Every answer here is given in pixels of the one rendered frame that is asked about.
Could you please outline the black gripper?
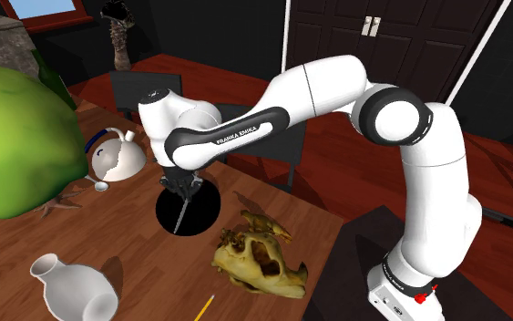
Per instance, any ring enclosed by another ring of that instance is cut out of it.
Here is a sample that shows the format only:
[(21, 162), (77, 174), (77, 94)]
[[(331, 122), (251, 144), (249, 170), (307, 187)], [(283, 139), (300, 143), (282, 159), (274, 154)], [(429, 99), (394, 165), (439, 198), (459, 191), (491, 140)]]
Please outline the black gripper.
[(159, 182), (170, 192), (177, 194), (181, 199), (192, 200), (199, 191), (203, 179), (196, 171), (184, 170), (180, 167), (164, 167), (164, 175)]

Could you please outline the thin grey metal utensil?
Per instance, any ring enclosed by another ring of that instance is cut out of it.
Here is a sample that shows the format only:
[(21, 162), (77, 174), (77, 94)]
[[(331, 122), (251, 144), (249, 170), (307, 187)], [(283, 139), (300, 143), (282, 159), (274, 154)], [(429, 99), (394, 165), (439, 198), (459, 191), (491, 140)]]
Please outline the thin grey metal utensil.
[(190, 202), (189, 199), (185, 199), (185, 201), (184, 201), (184, 203), (183, 203), (183, 205), (181, 207), (180, 215), (179, 215), (178, 220), (176, 221), (175, 227), (173, 229), (173, 233), (174, 234), (178, 233), (178, 230), (179, 230), (180, 225), (182, 223), (182, 220), (183, 220), (184, 214), (185, 214), (185, 212), (187, 210), (187, 207), (189, 205), (189, 202)]

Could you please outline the black round plate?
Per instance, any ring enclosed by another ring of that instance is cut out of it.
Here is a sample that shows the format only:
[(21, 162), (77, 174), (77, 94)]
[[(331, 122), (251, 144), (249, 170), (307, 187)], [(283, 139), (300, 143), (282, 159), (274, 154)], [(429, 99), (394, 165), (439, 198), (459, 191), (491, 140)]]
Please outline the black round plate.
[[(183, 203), (177, 194), (167, 190), (162, 191), (157, 199), (157, 220), (169, 233), (173, 233)], [(194, 236), (205, 232), (217, 221), (220, 211), (221, 196), (217, 187), (210, 181), (204, 181), (189, 202), (176, 235)]]

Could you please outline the silver spoon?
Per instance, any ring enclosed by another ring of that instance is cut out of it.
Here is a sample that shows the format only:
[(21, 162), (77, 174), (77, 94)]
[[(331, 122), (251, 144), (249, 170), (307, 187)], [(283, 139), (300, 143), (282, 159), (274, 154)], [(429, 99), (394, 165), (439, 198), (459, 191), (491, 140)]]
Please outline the silver spoon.
[(109, 188), (109, 185), (104, 181), (97, 181), (91, 178), (89, 175), (86, 175), (85, 178), (94, 183), (94, 188), (97, 192), (104, 192)]

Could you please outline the wooden table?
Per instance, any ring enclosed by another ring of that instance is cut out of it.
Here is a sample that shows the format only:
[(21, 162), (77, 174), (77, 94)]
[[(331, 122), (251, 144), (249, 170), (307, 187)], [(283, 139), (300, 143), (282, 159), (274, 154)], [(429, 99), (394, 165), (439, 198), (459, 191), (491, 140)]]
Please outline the wooden table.
[(178, 237), (156, 218), (160, 174), (151, 162), (105, 192), (76, 181), (67, 188), (72, 209), (0, 220), (0, 321), (54, 321), (41, 282), (29, 273), (48, 253), (107, 276), (120, 294), (113, 321), (193, 321), (211, 295), (200, 321), (301, 321), (306, 299), (248, 293), (211, 265), (221, 230), (244, 229), (242, 209), (271, 216), (292, 235), (282, 248), (285, 262), (291, 268), (306, 264), (306, 289), (312, 291), (342, 219), (216, 162), (202, 175), (220, 191), (218, 220), (202, 234)]

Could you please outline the small yellow-brown animal figure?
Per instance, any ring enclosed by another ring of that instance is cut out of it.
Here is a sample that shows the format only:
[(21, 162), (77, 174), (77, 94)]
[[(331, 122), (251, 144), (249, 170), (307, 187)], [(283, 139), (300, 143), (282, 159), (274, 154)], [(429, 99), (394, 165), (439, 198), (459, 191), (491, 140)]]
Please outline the small yellow-brown animal figure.
[(242, 210), (241, 216), (249, 223), (249, 231), (251, 233), (269, 233), (281, 237), (286, 243), (292, 241), (292, 236), (289, 232), (266, 215)]

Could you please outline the yellow animal skull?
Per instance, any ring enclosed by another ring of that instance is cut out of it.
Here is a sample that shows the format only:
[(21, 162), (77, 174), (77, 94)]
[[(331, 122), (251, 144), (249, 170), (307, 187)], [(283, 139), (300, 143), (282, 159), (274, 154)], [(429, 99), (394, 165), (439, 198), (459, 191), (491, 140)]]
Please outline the yellow animal skull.
[(255, 294), (301, 299), (305, 296), (308, 270), (301, 262), (297, 271), (286, 266), (278, 241), (267, 233), (221, 230), (221, 241), (211, 265), (226, 272), (232, 284)]

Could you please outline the yellow pencil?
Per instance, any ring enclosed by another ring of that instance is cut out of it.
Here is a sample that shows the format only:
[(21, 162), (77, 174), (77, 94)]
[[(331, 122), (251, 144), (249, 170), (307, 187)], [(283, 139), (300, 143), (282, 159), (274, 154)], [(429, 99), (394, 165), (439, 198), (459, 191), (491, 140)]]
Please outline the yellow pencil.
[(203, 306), (203, 308), (199, 311), (199, 313), (195, 316), (194, 320), (193, 321), (200, 321), (200, 319), (202, 318), (202, 316), (205, 314), (205, 312), (207, 311), (207, 309), (209, 308), (209, 306), (211, 305), (211, 303), (213, 302), (215, 298), (215, 295), (211, 295), (210, 298), (207, 300), (207, 302), (205, 303), (205, 305)]

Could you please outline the white vase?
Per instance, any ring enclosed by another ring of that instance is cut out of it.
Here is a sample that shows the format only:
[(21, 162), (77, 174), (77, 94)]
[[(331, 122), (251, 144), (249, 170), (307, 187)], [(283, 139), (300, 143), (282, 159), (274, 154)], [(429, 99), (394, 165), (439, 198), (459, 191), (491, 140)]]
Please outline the white vase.
[(58, 321), (111, 321), (118, 295), (98, 270), (83, 264), (64, 264), (56, 254), (44, 254), (30, 267), (44, 284), (47, 310)]

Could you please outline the dark green bottle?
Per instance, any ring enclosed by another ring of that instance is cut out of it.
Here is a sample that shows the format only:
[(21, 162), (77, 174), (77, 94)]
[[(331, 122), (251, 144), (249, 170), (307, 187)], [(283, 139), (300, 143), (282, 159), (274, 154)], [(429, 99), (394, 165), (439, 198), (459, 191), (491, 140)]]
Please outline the dark green bottle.
[(37, 49), (32, 49), (31, 53), (38, 64), (39, 80), (61, 97), (72, 110), (76, 110), (77, 105), (59, 74), (46, 63)]

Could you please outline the large green bird figure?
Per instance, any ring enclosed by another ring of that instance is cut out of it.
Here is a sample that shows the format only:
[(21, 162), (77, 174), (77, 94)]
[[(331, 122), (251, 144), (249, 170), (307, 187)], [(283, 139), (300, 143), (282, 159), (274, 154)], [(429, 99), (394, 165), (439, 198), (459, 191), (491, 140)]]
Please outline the large green bird figure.
[(88, 173), (77, 114), (39, 80), (0, 67), (0, 219), (57, 197)]

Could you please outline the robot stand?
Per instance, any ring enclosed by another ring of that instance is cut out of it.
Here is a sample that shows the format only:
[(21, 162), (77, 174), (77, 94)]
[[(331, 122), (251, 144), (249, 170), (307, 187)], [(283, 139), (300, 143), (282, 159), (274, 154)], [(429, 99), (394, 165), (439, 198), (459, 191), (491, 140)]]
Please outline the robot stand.
[[(303, 321), (387, 321), (368, 302), (366, 277), (403, 231), (403, 221), (383, 205), (343, 225)], [(457, 271), (435, 284), (446, 321), (513, 321)]]

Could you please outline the red-framed window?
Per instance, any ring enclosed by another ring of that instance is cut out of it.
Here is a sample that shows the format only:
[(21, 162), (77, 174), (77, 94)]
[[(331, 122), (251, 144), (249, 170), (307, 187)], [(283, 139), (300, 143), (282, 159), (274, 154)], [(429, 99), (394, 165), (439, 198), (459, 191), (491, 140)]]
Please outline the red-framed window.
[(0, 0), (9, 17), (21, 21), (28, 33), (41, 33), (92, 22), (82, 0)]

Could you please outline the dark double door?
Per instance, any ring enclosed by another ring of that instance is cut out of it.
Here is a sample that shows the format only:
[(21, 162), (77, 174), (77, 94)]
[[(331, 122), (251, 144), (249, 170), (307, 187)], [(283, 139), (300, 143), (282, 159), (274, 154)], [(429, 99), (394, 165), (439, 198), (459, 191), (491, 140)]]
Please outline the dark double door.
[(353, 55), (375, 83), (444, 102), (503, 0), (290, 0), (286, 66)]

